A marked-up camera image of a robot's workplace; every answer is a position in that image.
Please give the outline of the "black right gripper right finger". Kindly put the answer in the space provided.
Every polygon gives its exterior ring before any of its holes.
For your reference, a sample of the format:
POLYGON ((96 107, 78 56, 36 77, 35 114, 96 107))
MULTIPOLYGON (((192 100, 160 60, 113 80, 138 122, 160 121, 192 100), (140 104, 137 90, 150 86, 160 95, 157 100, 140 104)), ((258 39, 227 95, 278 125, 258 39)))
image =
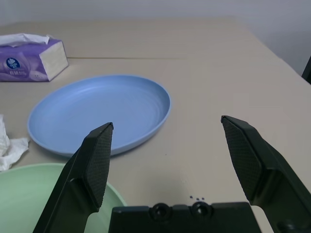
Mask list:
POLYGON ((250 205, 276 233, 311 231, 311 194, 285 158, 246 121, 222 116, 234 170, 250 205))

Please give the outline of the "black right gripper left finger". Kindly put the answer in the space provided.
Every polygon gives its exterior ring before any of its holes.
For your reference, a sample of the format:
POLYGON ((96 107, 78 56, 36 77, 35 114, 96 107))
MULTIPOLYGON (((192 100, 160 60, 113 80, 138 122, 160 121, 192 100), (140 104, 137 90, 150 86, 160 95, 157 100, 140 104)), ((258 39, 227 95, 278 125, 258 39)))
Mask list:
POLYGON ((103 203, 113 124, 92 130, 62 169, 35 226, 35 233, 82 233, 103 203))

